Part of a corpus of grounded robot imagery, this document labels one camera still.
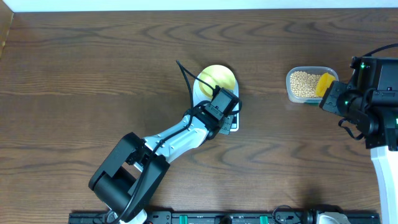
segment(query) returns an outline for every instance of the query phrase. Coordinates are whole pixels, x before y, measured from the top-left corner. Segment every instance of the wood grain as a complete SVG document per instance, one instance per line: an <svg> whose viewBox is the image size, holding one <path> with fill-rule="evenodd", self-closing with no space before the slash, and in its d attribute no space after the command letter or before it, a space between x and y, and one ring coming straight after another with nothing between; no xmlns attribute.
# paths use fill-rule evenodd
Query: wood grain
<svg viewBox="0 0 398 224"><path fill-rule="evenodd" d="M0 62L0 223L105 209L87 185L114 145L169 128L189 106L175 59L196 74L233 69L241 126L174 161L151 205L380 212L364 143L338 117L291 103L285 76L316 65L347 81L351 57L396 42L397 28L398 9L16 14Z"/></svg>

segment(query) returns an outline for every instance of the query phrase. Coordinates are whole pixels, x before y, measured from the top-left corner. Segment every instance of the black cable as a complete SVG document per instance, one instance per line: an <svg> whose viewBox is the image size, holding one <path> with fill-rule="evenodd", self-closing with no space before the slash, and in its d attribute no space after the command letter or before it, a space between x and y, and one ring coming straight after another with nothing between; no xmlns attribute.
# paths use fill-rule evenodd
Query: black cable
<svg viewBox="0 0 398 224"><path fill-rule="evenodd" d="M201 107L201 106L205 106L206 104L211 103L208 100L203 100L200 103L198 103L195 107Z"/></svg>
<svg viewBox="0 0 398 224"><path fill-rule="evenodd" d="M279 205L279 206L276 207L275 210L272 212L272 219L273 219L277 224L281 224L281 222L278 221L278 220L276 220L276 218L275 218L275 213L276 213L276 211L277 211L278 209L280 209L280 208L282 208L282 207L287 207L287 208L291 209L291 211L293 211L294 214L297 216L297 218L300 220L299 222L294 223L294 224L299 224L299 223L302 222L302 220L301 220L301 218L302 218L301 215L298 215L297 212L296 212L292 207L290 207L290 206L288 206L288 205Z"/></svg>
<svg viewBox="0 0 398 224"><path fill-rule="evenodd" d="M383 46L383 47L379 47L376 50L372 50L371 52L364 54L362 57L369 57L369 56L372 56L372 54L374 54L374 53L380 52L382 50L390 49L390 48L393 48L393 47L398 47L398 43L397 44L389 44L389 45L386 45L386 46Z"/></svg>
<svg viewBox="0 0 398 224"><path fill-rule="evenodd" d="M347 118L341 119L341 120L338 122L338 126L341 127L341 128L344 128L344 130L346 130L346 132L349 134L349 136L351 136L351 138L353 138L353 139L355 139L355 140L357 140L357 141L361 140L361 139L364 137L364 134L361 133L359 136L356 136L356 137L355 137L354 134L353 134L353 132L350 130L349 127L342 126L343 123L346 122L346 121L348 121Z"/></svg>
<svg viewBox="0 0 398 224"><path fill-rule="evenodd" d="M181 69L181 72L182 72L182 75L184 76L185 82L187 83L188 92L189 92L189 97L190 97L190 103L191 103L191 112L192 112L192 111L193 111L193 96L192 96L192 89L191 89L191 85L189 84L187 74L185 74L185 71L187 71L188 73L190 73L190 72L189 72L186 68L184 68L178 60L177 60L176 62L177 62L177 64L179 65L179 67L180 67L180 69ZM148 158L146 167L148 167L149 164L152 162L153 158L155 157L155 153L156 153L156 151L159 149L159 147L160 147L161 145L163 145L163 143L166 142L167 140L169 140L170 138L172 138L172 137L174 137L174 136L180 134L181 132L185 131L186 129L188 129L189 126L190 126L191 123L192 123L192 119L193 119L193 116L190 116L189 122L188 122L188 124L187 124L186 126L184 126L184 128L182 128L182 129L180 129L180 130L174 132L173 134L170 134L169 136L167 136L167 137L165 137L165 138L163 138L162 140L159 141L159 143L158 143L158 144L155 146L155 148L152 150L152 153L150 154L150 156L149 156L149 158ZM130 207L131 203L134 201L135 197L137 196L138 189L141 187L142 181L144 180L144 177L145 177L145 175L146 175L146 173L147 173L147 170L148 170L148 168L143 168L142 174L141 174L140 178L138 179L138 183L137 183L137 185L136 185L136 188L135 188L134 191L132 192L131 198L130 198L129 202L127 203L126 207L124 207L124 210L123 210L122 214L120 214L120 215L119 215L115 220L113 220L111 223L108 223L108 217L109 217L109 214L110 214L110 212L108 212L107 215L105 215L105 218L104 218L105 224L117 224L117 223L119 223L119 221L122 219L122 217L125 216L126 212L129 210L129 207Z"/></svg>
<svg viewBox="0 0 398 224"><path fill-rule="evenodd" d="M177 64L180 66L181 71L184 69L184 70L185 70L190 76L192 76L194 79L198 80L199 82L201 82L201 83L205 84L206 86L208 86L209 88L211 88L211 90L215 91L215 89L214 89L211 85L209 85L209 83L207 83L207 82L201 80L201 79L198 78L196 75L192 74L190 71L188 71L186 68L184 68L184 66L182 66L182 65L180 64L179 61L177 61Z"/></svg>

